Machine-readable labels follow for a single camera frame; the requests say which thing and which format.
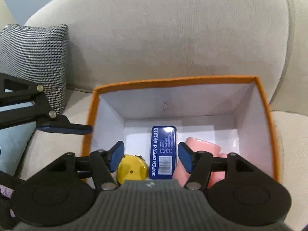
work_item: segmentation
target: orange box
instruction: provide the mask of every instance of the orange box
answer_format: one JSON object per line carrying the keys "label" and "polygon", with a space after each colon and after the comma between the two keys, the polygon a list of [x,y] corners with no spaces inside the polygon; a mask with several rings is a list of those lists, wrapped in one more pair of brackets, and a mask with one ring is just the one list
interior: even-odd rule
{"label": "orange box", "polygon": [[151,128],[174,125],[178,142],[195,137],[236,152],[279,181],[278,147],[271,111],[255,76],[200,76],[122,82],[93,90],[83,156],[110,149],[149,161]]}

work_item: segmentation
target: gray pillow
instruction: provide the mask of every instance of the gray pillow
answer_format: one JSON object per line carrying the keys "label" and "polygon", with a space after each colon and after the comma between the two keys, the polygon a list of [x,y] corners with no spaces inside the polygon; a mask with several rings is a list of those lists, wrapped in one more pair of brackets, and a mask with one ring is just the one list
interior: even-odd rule
{"label": "gray pillow", "polygon": [[68,27],[8,24],[0,32],[0,72],[40,83],[59,114],[66,105]]}

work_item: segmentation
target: beige couch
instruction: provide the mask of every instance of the beige couch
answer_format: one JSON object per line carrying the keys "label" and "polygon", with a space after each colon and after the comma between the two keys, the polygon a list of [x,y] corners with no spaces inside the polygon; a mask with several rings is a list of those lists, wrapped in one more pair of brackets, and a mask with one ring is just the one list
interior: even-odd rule
{"label": "beige couch", "polygon": [[15,23],[15,20],[5,1],[0,0],[0,30],[2,30],[9,23]]}
{"label": "beige couch", "polygon": [[[85,123],[91,90],[140,79],[251,74],[262,79],[277,124],[286,219],[308,222],[308,0],[53,0],[26,23],[69,26],[68,104]],[[27,179],[81,136],[35,132]]]}

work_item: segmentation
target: couch backrest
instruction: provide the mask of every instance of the couch backrest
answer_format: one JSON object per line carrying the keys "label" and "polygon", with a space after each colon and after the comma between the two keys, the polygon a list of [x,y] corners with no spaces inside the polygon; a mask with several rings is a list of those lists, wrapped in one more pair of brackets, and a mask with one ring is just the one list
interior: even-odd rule
{"label": "couch backrest", "polygon": [[10,23],[15,23],[15,20],[5,4],[5,1],[0,0],[0,30]]}
{"label": "couch backrest", "polygon": [[270,99],[283,71],[287,0],[53,0],[26,23],[69,26],[69,88],[250,74]]}

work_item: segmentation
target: blue metal tin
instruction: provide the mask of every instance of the blue metal tin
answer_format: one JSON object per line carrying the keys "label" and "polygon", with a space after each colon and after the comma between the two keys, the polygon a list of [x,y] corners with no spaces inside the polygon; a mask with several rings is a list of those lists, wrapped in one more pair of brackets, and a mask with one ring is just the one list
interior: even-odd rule
{"label": "blue metal tin", "polygon": [[174,126],[154,126],[151,135],[149,177],[172,179],[177,158],[177,129]]}

